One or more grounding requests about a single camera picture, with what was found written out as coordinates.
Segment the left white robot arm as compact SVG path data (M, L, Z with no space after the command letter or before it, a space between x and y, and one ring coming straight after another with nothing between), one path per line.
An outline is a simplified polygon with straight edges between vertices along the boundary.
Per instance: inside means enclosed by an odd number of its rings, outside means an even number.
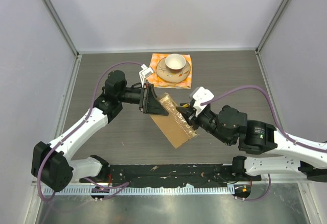
M114 70L102 87L102 93L86 114L61 136L48 144L39 142L33 150L32 175L37 185L53 191L63 190L71 181L89 177L99 183L109 176L109 164L99 156L73 160L77 150L98 130L112 122L123 109L123 103L136 104L141 112L167 116L158 101L153 84L146 79L154 73L151 67L139 72L140 82L127 87L125 74Z

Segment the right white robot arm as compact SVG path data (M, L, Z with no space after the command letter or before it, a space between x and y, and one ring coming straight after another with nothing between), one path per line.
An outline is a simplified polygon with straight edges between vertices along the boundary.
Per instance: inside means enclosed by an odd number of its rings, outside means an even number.
M249 120L247 114L225 105L216 114L206 105L198 112L192 104L177 107L193 128L202 128L225 145L238 145L247 156L235 156L230 167L231 176L238 181L265 174L305 176L314 182L326 182L326 144L284 136L275 126Z

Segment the yellow utility knife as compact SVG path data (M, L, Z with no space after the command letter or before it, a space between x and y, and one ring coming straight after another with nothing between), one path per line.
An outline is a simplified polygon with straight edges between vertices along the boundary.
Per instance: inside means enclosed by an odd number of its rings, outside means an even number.
M190 106L190 104L189 103L185 103L185 104L181 104L180 106L183 107L183 108L188 108Z

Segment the brown cardboard express box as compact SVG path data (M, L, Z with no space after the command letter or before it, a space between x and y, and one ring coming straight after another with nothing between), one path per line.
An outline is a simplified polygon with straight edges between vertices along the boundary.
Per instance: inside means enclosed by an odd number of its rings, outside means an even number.
M174 148L179 148L197 137L197 132L177 111L177 104L168 93L164 93L159 102L168 112L168 116L151 115L151 118Z

